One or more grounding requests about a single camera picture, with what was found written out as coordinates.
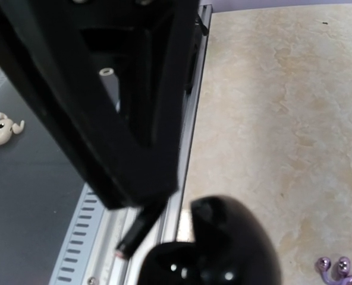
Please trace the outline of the black earbud charging case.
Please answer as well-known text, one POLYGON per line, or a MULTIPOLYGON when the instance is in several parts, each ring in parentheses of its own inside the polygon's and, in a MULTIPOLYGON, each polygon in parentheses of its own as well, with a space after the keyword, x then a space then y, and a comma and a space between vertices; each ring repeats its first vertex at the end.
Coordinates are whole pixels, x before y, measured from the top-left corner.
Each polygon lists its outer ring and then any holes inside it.
POLYGON ((214 195, 191 202, 194 242, 152 248, 138 284, 281 284, 271 239, 239 200, 214 195))

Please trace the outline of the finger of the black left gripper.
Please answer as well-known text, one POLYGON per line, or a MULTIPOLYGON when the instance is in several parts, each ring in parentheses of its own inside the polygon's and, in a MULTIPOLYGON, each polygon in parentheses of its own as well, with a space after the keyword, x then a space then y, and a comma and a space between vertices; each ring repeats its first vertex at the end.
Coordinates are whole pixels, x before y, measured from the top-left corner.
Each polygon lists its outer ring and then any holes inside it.
POLYGON ((0 67, 81 177, 114 209, 126 176, 120 157, 148 143, 152 118, 171 121, 161 85, 134 95, 131 118, 117 114, 100 77, 125 79, 170 67, 191 43, 188 1, 0 1, 0 67))

